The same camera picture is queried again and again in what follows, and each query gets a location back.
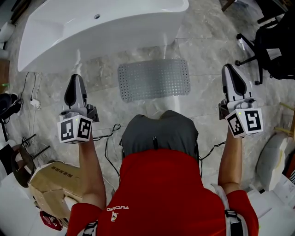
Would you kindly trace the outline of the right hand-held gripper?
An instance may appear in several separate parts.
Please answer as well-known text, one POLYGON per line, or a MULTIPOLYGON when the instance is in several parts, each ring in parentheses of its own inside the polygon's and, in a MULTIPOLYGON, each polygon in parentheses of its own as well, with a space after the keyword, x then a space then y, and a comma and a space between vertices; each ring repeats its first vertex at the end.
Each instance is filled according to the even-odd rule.
POLYGON ((219 103, 219 119, 226 120, 234 138, 243 138, 263 131, 261 109, 252 98, 248 78, 232 64, 222 68, 225 100, 219 103))

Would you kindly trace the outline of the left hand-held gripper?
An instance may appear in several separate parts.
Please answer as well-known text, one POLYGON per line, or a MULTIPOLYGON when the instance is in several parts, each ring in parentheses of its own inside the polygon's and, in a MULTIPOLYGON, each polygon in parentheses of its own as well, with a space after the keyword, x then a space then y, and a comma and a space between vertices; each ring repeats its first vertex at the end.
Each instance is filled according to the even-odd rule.
POLYGON ((64 101, 68 109, 59 114, 60 121, 57 123, 60 143, 88 142, 92 125, 99 122, 99 118, 96 107, 87 105, 86 88, 78 74, 70 77, 64 101), (84 107, 78 107, 81 97, 84 107))

